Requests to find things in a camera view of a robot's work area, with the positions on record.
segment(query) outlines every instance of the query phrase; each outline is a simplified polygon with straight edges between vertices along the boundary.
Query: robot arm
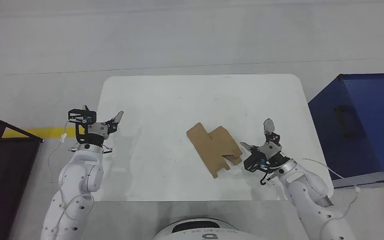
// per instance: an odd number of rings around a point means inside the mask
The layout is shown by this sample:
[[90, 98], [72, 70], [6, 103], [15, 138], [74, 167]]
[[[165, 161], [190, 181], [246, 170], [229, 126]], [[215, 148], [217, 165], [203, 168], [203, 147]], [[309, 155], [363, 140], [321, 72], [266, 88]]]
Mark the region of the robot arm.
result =
[[[76, 139], [80, 145], [71, 161], [61, 170], [59, 191], [54, 195], [41, 231], [41, 240], [80, 239], [86, 216], [91, 211], [94, 199], [103, 180], [103, 141], [117, 130], [123, 112], [107, 122], [96, 122], [96, 113], [73, 109], [69, 111], [70, 122], [76, 123]], [[79, 133], [79, 126], [85, 129]]]
[[278, 177], [288, 200], [296, 207], [299, 219], [310, 240], [355, 240], [343, 214], [328, 198], [323, 179], [308, 171], [281, 152], [280, 136], [274, 133], [272, 120], [264, 123], [266, 142], [256, 147], [241, 142], [251, 152], [244, 161], [245, 169], [272, 174], [267, 181]]

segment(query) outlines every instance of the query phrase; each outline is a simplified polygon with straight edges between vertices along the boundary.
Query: blue container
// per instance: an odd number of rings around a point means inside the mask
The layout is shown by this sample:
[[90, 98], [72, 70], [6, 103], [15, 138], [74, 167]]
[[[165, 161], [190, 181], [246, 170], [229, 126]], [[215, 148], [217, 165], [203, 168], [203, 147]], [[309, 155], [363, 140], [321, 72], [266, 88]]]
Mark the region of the blue container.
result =
[[308, 105], [327, 165], [350, 178], [335, 187], [383, 182], [384, 74], [341, 74]]

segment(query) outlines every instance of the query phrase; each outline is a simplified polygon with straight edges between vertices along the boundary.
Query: yellow floor tape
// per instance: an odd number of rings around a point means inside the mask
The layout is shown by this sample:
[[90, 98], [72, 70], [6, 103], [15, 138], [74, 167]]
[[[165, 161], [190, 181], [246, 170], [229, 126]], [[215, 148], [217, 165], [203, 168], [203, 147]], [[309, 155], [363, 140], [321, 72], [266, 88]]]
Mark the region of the yellow floor tape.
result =
[[[64, 130], [64, 127], [25, 129], [25, 131], [32, 133], [33, 135], [36, 135], [38, 137], [41, 137], [42, 139], [58, 139], [61, 137], [63, 130]], [[67, 134], [67, 137], [76, 136], [75, 127], [68, 126], [65, 132]], [[82, 127], [80, 127], [80, 133], [84, 133], [84, 129]], [[4, 134], [2, 137], [10, 138], [10, 137], [27, 137], [27, 136], [23, 135], [22, 133], [13, 131], [11, 129], [7, 129], [4, 131]]]

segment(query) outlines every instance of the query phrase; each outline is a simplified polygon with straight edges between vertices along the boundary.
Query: brown cardboard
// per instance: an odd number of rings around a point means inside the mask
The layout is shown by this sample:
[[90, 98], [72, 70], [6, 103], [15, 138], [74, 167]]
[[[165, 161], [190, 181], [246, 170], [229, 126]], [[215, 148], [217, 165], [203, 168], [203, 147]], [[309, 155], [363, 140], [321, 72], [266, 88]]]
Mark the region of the brown cardboard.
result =
[[242, 152], [240, 148], [222, 126], [208, 134], [199, 122], [187, 131], [187, 136], [214, 178], [217, 178], [216, 172], [220, 169], [229, 170], [223, 157], [231, 161], [233, 165], [241, 162], [240, 155]]

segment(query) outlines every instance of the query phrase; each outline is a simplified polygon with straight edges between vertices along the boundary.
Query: table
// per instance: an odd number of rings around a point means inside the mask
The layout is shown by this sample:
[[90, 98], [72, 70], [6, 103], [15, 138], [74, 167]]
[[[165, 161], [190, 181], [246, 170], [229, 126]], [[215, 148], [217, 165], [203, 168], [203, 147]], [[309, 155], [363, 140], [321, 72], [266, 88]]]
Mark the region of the table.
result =
[[[283, 152], [318, 174], [333, 194], [315, 127], [300, 80], [291, 74], [111, 77], [97, 110], [106, 121], [123, 110], [114, 146], [103, 160], [104, 179], [96, 201], [206, 201], [286, 199], [274, 179], [259, 183], [262, 172], [243, 163], [214, 179], [186, 132], [201, 122], [207, 132], [223, 126], [239, 143], [262, 145], [263, 122], [271, 118]], [[241, 147], [242, 159], [250, 154]]]

